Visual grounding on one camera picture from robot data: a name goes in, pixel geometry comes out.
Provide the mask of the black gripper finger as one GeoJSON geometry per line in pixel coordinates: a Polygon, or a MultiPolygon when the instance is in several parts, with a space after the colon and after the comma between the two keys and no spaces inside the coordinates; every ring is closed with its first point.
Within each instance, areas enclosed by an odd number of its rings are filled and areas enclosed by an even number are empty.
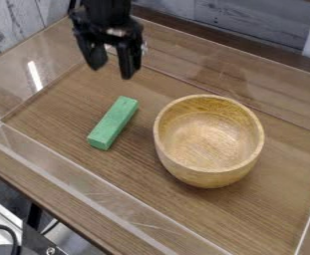
{"type": "Polygon", "coordinates": [[[143,42],[128,41],[117,45],[117,57],[121,78],[128,80],[141,67],[143,42]]]}
{"type": "Polygon", "coordinates": [[[75,32],[79,49],[92,70],[97,70],[108,60],[105,46],[91,34],[75,32]]]}

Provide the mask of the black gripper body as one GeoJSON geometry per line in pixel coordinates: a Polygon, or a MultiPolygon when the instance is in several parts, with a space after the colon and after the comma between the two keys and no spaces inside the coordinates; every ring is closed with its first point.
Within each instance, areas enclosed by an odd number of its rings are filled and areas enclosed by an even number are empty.
{"type": "Polygon", "coordinates": [[[116,14],[113,10],[95,16],[87,8],[71,9],[69,18],[75,32],[91,34],[105,45],[117,48],[121,42],[143,42],[143,25],[131,17],[127,9],[116,14]]]}

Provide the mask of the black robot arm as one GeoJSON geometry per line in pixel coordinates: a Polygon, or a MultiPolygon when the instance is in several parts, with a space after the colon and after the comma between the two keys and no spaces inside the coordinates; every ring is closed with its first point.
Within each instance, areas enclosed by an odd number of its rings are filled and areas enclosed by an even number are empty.
{"type": "Polygon", "coordinates": [[[81,0],[68,10],[73,35],[85,62],[97,70],[108,61],[105,46],[116,49],[121,78],[141,67],[144,26],[131,16],[132,0],[81,0]]]}

